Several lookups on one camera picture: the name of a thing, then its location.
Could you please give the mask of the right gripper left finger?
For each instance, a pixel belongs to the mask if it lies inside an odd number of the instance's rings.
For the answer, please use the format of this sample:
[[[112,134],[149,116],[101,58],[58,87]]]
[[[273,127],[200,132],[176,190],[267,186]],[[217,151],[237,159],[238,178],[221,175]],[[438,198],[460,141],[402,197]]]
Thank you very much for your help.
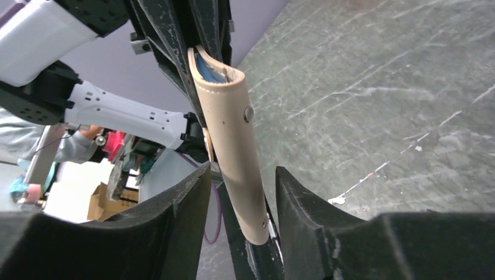
[[[1,278],[195,279],[210,192],[210,165],[203,164],[102,222],[3,212]]]

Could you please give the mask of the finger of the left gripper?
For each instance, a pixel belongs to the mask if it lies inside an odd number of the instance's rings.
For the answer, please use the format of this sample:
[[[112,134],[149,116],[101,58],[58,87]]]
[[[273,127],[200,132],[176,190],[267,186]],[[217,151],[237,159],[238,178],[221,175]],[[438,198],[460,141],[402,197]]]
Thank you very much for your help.
[[[198,40],[190,5],[187,1],[130,1],[129,4],[133,24],[141,29],[159,68],[188,99],[205,128],[187,57],[187,43]]]
[[[231,65],[231,7],[229,0],[172,2],[187,48],[202,46],[213,58]]]

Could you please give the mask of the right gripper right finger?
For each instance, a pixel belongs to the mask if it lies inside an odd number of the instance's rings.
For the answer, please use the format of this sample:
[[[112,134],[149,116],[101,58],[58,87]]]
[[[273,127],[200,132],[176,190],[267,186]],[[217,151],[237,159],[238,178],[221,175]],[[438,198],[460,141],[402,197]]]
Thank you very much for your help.
[[[392,212],[362,220],[276,168],[286,279],[493,279],[494,214]]]

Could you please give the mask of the tan leather card holder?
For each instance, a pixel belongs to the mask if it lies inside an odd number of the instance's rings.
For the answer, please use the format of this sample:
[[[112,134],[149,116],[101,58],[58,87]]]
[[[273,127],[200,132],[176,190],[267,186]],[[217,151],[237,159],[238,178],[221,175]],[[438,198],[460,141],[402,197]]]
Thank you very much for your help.
[[[190,73],[229,199],[247,241],[268,241],[267,209],[257,157],[245,74],[207,54],[202,46],[187,51]]]

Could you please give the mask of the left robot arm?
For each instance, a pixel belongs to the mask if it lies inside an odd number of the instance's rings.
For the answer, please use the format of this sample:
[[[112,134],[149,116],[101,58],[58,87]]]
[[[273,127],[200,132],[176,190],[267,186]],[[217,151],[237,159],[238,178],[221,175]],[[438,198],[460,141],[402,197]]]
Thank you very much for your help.
[[[153,53],[193,113],[174,113],[100,89],[61,61],[130,22],[136,53]],[[1,14],[1,106],[40,125],[100,125],[206,162],[206,127],[187,52],[232,57],[229,1],[13,1]]]

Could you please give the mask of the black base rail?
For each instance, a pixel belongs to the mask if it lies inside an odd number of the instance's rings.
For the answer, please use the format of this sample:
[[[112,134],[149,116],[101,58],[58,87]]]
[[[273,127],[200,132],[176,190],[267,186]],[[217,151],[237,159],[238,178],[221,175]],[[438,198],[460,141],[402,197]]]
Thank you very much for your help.
[[[280,236],[270,208],[267,208],[269,239],[262,246],[249,243],[239,226],[224,183],[218,187],[226,236],[236,279],[284,279]]]

